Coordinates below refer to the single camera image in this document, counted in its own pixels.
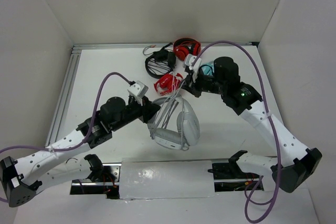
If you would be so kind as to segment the red black headphones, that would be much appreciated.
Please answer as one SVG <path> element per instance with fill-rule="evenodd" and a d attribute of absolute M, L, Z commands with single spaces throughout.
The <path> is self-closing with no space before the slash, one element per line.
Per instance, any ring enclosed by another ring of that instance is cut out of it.
<path fill-rule="evenodd" d="M 192 38 L 180 38 L 173 43 L 173 52 L 184 61 L 188 55 L 197 56 L 201 51 L 201 43 Z"/>

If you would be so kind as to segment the white taped cover plate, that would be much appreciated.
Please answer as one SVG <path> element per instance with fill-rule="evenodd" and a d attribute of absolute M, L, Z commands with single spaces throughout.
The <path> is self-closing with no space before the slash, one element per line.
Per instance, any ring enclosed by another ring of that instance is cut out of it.
<path fill-rule="evenodd" d="M 215 196 L 210 161 L 124 162 L 121 199 L 207 198 Z"/>

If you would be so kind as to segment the red white headphones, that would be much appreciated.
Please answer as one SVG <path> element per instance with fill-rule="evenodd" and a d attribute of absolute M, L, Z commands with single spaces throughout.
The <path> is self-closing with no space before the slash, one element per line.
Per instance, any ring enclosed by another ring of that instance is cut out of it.
<path fill-rule="evenodd" d="M 168 95 L 178 89 L 182 80 L 183 76 L 181 74 L 169 72 L 164 74 L 163 77 L 154 84 L 154 89 L 161 96 Z"/>

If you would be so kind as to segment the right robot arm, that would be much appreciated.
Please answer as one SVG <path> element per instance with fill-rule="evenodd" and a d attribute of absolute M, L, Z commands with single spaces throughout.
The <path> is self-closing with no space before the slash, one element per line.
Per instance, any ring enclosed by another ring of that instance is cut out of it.
<path fill-rule="evenodd" d="M 212 75 L 202 71 L 201 60 L 189 55 L 184 60 L 188 73 L 183 89 L 200 97 L 202 92 L 219 94 L 223 102 L 238 116 L 248 122 L 262 138 L 280 152 L 276 158 L 258 156 L 238 151 L 229 159 L 229 172 L 235 178 L 245 173 L 271 178 L 279 188 L 292 193 L 316 170 L 322 154 L 317 148 L 309 148 L 294 137 L 289 130 L 265 109 L 258 91 L 240 80 L 238 65 L 230 57 L 214 60 Z"/>

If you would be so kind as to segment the white grey headphones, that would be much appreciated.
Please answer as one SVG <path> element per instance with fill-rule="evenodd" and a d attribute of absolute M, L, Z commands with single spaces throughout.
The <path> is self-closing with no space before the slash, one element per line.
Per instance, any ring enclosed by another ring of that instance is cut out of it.
<path fill-rule="evenodd" d="M 200 123 L 198 117 L 190 103 L 183 97 L 176 97 L 171 105 L 168 105 L 169 102 L 171 102 L 170 98 L 159 98 L 153 101 L 154 104 L 159 105 L 161 107 L 160 109 L 166 111 L 167 114 L 164 115 L 163 125 L 161 127 L 159 127 L 160 121 L 155 121 L 159 112 L 147 123 L 150 137 L 162 147 L 171 150 L 187 151 L 189 147 L 195 146 L 200 139 Z M 177 130 L 172 131 L 166 127 L 171 114 L 179 104 L 182 105 L 182 110 L 176 118 Z"/>

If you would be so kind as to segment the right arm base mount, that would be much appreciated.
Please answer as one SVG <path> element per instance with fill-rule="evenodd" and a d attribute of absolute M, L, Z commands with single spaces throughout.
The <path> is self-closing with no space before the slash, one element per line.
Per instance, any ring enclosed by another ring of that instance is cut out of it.
<path fill-rule="evenodd" d="M 230 168 L 228 159 L 212 159 L 208 172 L 213 175 L 215 192 L 252 190 L 259 181 L 259 175 L 235 172 Z"/>

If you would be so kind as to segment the aluminium frame rail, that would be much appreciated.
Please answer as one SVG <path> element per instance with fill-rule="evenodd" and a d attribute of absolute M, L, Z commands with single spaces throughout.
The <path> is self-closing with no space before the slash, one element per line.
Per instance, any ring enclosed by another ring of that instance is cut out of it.
<path fill-rule="evenodd" d="M 128 80 L 143 82 L 149 88 L 147 97 L 158 98 L 154 80 L 144 68 L 143 48 L 141 44 L 75 47 L 47 144 L 68 135 L 91 117 L 100 85 L 103 85 L 100 103 L 113 96 L 127 99 Z M 114 132 L 112 139 L 93 152 L 104 162 L 116 162 L 228 158 L 239 150 L 261 151 L 259 134 L 228 108 L 219 95 L 203 93 L 196 98 L 185 91 L 181 95 L 192 105 L 200 122 L 201 138 L 196 146 L 188 151 L 161 147 L 150 138 L 147 126 L 137 120 Z"/>

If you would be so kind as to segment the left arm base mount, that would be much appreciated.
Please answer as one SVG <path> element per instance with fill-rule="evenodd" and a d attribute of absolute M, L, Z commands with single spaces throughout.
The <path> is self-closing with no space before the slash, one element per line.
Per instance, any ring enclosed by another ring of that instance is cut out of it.
<path fill-rule="evenodd" d="M 104 163 L 103 166 L 103 174 L 99 178 L 73 180 L 70 195 L 104 195 L 107 199 L 120 199 L 121 163 Z"/>

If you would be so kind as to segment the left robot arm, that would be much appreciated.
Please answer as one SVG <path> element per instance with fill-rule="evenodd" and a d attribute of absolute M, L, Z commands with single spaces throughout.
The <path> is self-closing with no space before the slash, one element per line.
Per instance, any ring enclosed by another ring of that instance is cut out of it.
<path fill-rule="evenodd" d="M 93 182 L 103 177 L 103 164 L 95 154 L 88 152 L 112 138 L 112 133 L 139 119 L 143 123 L 158 112 L 159 105 L 147 97 L 138 102 L 129 96 L 125 102 L 112 97 L 91 118 L 45 148 L 26 157 L 1 160 L 1 185 L 9 207 L 19 207 L 54 185 L 73 179 Z M 87 155 L 77 160 L 81 153 Z"/>

